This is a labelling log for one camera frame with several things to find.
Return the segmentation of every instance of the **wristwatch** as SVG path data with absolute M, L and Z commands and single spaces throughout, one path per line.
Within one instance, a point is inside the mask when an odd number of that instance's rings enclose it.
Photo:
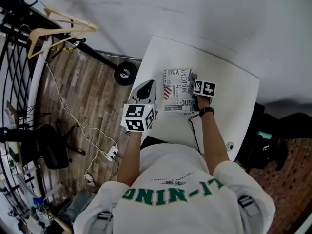
M 204 107 L 204 108 L 200 109 L 199 116 L 202 117 L 206 112 L 212 112 L 213 115 L 215 115 L 215 111 L 212 107 Z

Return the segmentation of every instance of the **white marker cube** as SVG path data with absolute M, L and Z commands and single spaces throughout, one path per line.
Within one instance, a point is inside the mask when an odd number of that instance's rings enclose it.
M 127 131 L 144 132 L 155 119 L 153 104 L 124 104 L 121 125 Z
M 205 80 L 195 80 L 193 94 L 214 97 L 215 96 L 215 82 Z

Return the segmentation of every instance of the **white table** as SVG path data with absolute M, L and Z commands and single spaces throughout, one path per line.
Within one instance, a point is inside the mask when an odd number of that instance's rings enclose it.
M 234 160 L 247 131 L 257 92 L 259 79 L 246 71 L 204 51 L 169 39 L 153 36 L 138 71 L 133 89 L 142 82 L 154 79 L 157 84 L 156 105 L 159 111 L 147 135 L 169 143 L 196 148 L 196 142 L 187 119 L 190 115 L 166 116 L 163 99 L 164 69 L 194 70 L 200 80 L 216 82 L 211 106 L 225 143 L 233 142 L 228 152 Z M 199 148 L 203 152 L 202 127 L 199 117 L 193 119 Z

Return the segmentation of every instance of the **black wheel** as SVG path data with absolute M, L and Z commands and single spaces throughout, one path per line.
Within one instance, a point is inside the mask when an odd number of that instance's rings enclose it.
M 126 72 L 126 74 L 124 75 L 115 70 L 114 78 L 119 85 L 128 86 L 135 82 L 135 79 L 137 77 L 137 67 L 133 63 L 125 61 L 120 64 L 118 68 Z

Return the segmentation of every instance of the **shoe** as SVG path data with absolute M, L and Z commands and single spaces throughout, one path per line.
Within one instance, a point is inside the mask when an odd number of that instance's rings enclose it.
M 84 177 L 85 177 L 85 179 L 87 181 L 87 185 L 91 185 L 94 188 L 96 184 L 95 184 L 91 174 L 86 173 Z

